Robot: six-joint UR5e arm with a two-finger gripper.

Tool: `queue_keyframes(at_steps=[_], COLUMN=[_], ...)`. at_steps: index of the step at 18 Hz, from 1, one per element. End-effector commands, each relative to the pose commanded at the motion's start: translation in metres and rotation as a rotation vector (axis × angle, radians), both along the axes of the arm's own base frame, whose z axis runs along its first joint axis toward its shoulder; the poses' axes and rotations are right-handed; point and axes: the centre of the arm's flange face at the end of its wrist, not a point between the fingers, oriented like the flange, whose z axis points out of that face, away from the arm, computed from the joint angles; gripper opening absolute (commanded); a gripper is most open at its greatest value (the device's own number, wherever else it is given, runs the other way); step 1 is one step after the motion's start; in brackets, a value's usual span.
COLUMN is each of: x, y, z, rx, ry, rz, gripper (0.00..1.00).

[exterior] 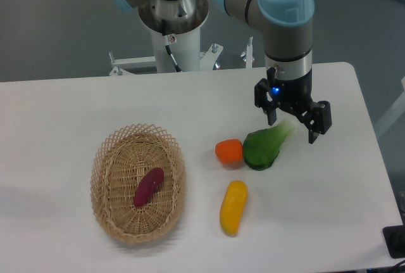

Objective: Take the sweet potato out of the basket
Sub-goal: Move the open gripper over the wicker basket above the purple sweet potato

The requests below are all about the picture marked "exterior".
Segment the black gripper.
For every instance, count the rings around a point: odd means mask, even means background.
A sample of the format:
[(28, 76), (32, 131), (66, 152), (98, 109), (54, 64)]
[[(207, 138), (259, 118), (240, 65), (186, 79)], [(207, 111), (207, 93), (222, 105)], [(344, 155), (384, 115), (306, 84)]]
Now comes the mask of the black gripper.
[(312, 70), (294, 80), (279, 80), (276, 70), (266, 71), (267, 80), (254, 86), (254, 105), (267, 116), (268, 125), (277, 121), (276, 109), (295, 116), (308, 130), (308, 143), (313, 144), (332, 126), (331, 105), (328, 101), (315, 102), (311, 98)]

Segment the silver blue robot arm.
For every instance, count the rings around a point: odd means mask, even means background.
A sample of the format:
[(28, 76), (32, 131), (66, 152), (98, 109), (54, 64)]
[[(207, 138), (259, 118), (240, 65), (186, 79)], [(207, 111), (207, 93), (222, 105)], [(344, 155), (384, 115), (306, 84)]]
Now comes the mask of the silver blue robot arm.
[[(137, 10), (153, 38), (160, 73), (202, 69), (200, 28), (208, 0), (113, 0), (123, 11)], [(277, 110), (295, 116), (308, 129), (309, 142), (332, 124), (330, 103), (313, 101), (314, 0), (213, 0), (228, 16), (263, 37), (266, 77), (254, 88), (254, 104), (274, 124)]]

